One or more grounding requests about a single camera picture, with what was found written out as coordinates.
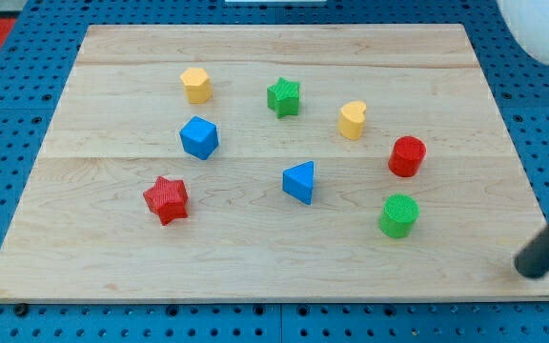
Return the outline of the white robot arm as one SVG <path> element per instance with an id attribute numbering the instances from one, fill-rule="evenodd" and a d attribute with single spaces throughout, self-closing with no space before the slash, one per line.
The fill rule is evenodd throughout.
<path id="1" fill-rule="evenodd" d="M 549 66 L 549 0 L 498 0 L 497 5 L 519 46 Z M 532 279 L 549 273 L 549 223 L 515 255 L 514 267 Z"/>

